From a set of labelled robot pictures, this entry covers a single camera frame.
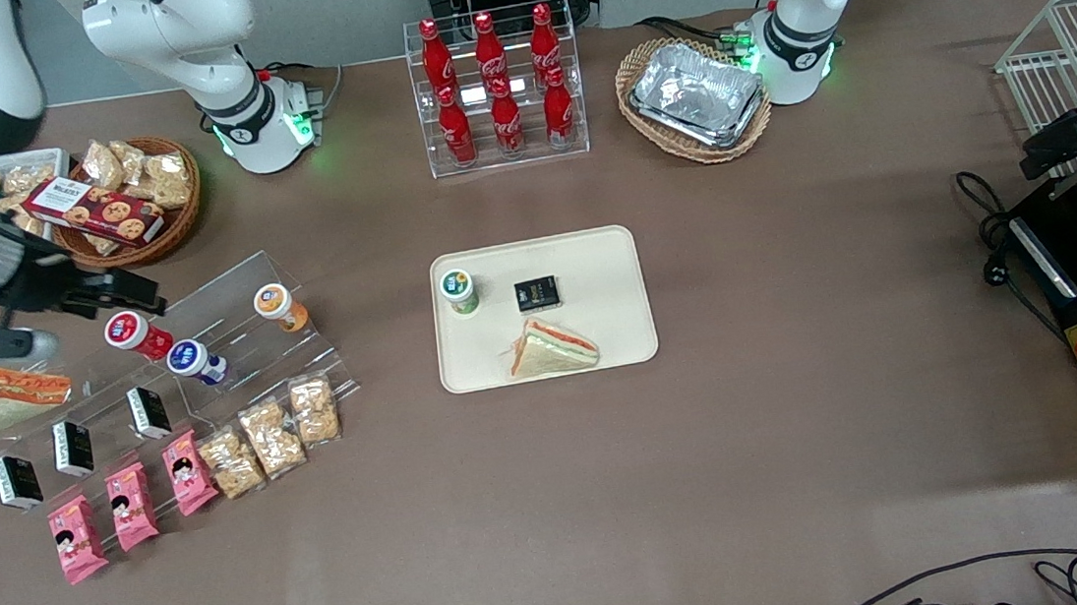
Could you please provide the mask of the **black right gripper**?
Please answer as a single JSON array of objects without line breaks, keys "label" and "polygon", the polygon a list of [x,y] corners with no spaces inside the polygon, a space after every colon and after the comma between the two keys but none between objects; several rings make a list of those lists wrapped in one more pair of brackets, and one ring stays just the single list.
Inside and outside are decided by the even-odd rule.
[{"label": "black right gripper", "polygon": [[99,310],[125,308],[165,315],[156,281],[127,270],[89,273],[67,253],[24,253],[3,286],[6,319],[16,313],[70,313],[96,319]]}]

